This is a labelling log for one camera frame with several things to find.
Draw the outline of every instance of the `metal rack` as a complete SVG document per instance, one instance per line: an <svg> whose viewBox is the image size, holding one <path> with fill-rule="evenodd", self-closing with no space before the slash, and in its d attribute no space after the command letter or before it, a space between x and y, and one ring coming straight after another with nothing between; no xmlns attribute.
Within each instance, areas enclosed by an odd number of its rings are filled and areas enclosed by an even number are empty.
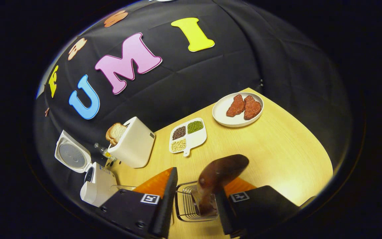
<svg viewBox="0 0 382 239"><path fill-rule="evenodd" d="M219 215L217 211L212 216L200 216L197 202L195 202L191 194L194 190L197 190L197 181L182 183L176 187L175 209L177 218L186 222L211 221L216 219Z"/></svg>

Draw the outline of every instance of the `yellow letter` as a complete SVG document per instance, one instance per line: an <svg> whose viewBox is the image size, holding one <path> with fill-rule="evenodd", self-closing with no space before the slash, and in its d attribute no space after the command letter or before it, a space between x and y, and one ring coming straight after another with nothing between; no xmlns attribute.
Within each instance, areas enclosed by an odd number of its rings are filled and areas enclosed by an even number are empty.
<svg viewBox="0 0 382 239"><path fill-rule="evenodd" d="M56 88L57 88L57 85L54 84L54 82L57 81L57 73L56 73L57 70L58 70L58 65L56 65L56 68L54 69L53 74L51 74L50 80L48 81L51 88L51 98L54 98L54 93L56 92Z"/></svg>
<svg viewBox="0 0 382 239"><path fill-rule="evenodd" d="M204 50L215 45L213 40L210 40L204 35L204 32L197 24L198 18L182 18L171 23L172 26L179 27L190 42L188 50L194 52Z"/></svg>

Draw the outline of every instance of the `letter m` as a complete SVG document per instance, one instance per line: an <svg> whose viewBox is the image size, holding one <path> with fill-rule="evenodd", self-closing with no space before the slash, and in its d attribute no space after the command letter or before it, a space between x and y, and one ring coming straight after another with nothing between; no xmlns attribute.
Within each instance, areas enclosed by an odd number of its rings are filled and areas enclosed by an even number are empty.
<svg viewBox="0 0 382 239"><path fill-rule="evenodd" d="M145 46L141 37L139 32L123 41L121 59L105 55L95 65L95 69L101 70L113 86L113 94L119 94L126 88L126 81L120 80L116 74L129 80L135 79L132 61L138 66L138 74L147 73L162 62L161 57L154 56Z"/></svg>

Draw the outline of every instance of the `table surface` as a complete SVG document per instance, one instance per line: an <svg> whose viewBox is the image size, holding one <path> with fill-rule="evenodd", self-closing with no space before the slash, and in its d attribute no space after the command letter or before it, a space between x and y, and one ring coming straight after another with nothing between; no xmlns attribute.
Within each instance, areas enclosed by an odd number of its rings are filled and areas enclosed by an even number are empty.
<svg viewBox="0 0 382 239"><path fill-rule="evenodd" d="M131 168L113 164L118 183L139 186L156 174L177 167L178 184L197 180L211 161L233 154L242 154L249 165L240 175L256 187L269 185L288 200L302 205L317 195L332 178L331 161L316 137L287 111L250 88L241 92L259 95L264 109L254 123L232 128L219 124L212 116L215 103L155 132L153 151L147 165ZM193 118L202 118L207 131L206 141L183 153L170 153L169 137L174 127ZM223 234L220 219L205 222L183 222L174 212L170 238L229 238Z"/></svg>

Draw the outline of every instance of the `toast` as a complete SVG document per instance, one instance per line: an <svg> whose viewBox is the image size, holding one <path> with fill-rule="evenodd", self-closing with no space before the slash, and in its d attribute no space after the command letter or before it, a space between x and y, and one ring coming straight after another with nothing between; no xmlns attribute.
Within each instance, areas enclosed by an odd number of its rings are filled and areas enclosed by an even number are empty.
<svg viewBox="0 0 382 239"><path fill-rule="evenodd" d="M106 139L110 141L112 146L117 145L127 127L120 123L115 123L106 132Z"/></svg>

